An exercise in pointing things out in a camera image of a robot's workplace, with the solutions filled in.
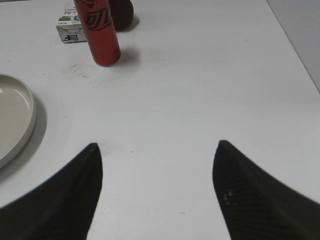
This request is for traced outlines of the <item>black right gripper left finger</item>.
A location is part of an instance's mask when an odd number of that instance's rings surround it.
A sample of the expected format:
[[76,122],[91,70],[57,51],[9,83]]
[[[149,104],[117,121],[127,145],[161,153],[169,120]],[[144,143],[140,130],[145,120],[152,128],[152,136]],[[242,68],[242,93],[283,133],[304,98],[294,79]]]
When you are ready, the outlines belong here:
[[102,157],[90,143],[42,184],[0,209],[2,240],[85,240],[99,201]]

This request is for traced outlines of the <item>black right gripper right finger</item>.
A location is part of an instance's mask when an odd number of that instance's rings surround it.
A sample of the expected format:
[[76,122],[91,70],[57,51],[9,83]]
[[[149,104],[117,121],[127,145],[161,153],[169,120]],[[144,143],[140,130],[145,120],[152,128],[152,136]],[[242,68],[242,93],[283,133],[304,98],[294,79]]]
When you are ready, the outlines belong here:
[[227,140],[214,155],[212,182],[232,240],[318,240],[320,205],[283,184]]

